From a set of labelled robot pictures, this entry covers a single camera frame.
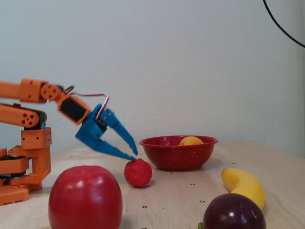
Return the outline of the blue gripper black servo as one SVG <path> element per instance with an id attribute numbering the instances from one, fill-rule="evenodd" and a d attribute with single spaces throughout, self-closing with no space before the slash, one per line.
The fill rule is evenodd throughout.
<path id="1" fill-rule="evenodd" d="M 117 119 L 114 112 L 110 108 L 105 108 L 101 114 L 101 119 L 96 119 L 101 107 L 102 105 L 98 104 L 92 111 L 89 112 L 89 114 L 83 120 L 82 125 L 75 137 L 86 146 L 97 152 L 126 160 L 135 160 L 136 158 L 133 156 L 130 156 L 118 148 L 110 145 L 108 142 L 101 140 L 101 136 L 107 130 L 107 126 L 109 126 L 129 145 L 133 153 L 138 155 L 137 146 L 133 137 Z"/>

